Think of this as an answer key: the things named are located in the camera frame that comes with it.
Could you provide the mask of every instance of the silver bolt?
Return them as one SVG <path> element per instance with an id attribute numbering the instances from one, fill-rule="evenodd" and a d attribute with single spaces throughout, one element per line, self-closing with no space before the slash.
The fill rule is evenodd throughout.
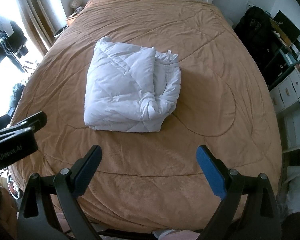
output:
<path id="1" fill-rule="evenodd" d="M 238 171 L 237 171 L 236 169 L 230 169 L 229 173 L 230 173 L 232 176 L 238 175 Z"/>
<path id="2" fill-rule="evenodd" d="M 268 179 L 268 176 L 264 173 L 260 173 L 260 178 L 261 179 Z"/>
<path id="3" fill-rule="evenodd" d="M 68 168 L 63 168 L 63 169 L 60 171 L 60 173 L 61 173 L 62 175 L 66 175 L 66 174 L 68 174 L 68 172 L 69 172 L 69 169 L 68 169 Z"/>
<path id="4" fill-rule="evenodd" d="M 38 176 L 39 176 L 38 173 L 33 173 L 33 174 L 31 175 L 31 178 L 32 178 L 32 179 L 36 179 Z"/>

